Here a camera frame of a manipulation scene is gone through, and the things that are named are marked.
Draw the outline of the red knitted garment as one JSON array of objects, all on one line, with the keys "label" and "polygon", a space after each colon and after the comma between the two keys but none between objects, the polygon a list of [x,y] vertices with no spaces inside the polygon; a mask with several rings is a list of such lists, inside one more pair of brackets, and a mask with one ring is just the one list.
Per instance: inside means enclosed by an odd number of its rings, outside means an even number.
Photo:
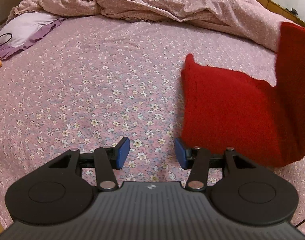
[{"label": "red knitted garment", "polygon": [[276,85],[242,72],[202,66],[187,55],[181,72],[181,138],[213,153],[232,146],[263,166],[283,167],[305,155],[305,28],[284,22]]}]

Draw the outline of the pink floral bed sheet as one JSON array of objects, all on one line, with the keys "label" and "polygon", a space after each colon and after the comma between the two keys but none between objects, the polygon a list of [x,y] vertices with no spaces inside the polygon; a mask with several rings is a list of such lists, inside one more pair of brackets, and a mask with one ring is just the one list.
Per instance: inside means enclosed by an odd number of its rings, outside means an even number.
[{"label": "pink floral bed sheet", "polygon": [[[239,153],[257,167],[211,168],[206,191],[185,189],[175,155],[187,55],[275,86],[277,51],[183,23],[65,20],[0,69],[0,239],[305,239],[305,155],[272,167]],[[48,167],[123,137],[114,191],[93,168]]]}]

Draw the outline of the lilac pillow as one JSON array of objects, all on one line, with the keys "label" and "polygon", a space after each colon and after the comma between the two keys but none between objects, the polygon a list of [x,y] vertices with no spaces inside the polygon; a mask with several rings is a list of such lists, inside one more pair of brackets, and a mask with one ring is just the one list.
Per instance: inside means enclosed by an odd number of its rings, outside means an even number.
[{"label": "lilac pillow", "polygon": [[0,59],[6,60],[30,48],[63,20],[64,17],[45,11],[26,12],[12,19],[0,30]]}]

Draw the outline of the pink floral duvet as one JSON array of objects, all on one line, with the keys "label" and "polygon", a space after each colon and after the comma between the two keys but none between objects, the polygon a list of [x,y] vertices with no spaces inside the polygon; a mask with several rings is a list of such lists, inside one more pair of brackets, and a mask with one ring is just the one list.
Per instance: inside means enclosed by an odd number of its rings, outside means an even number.
[{"label": "pink floral duvet", "polygon": [[22,0],[12,20],[26,12],[46,11],[63,17],[103,15],[126,21],[187,22],[241,36],[277,50],[281,15],[256,0]]}]

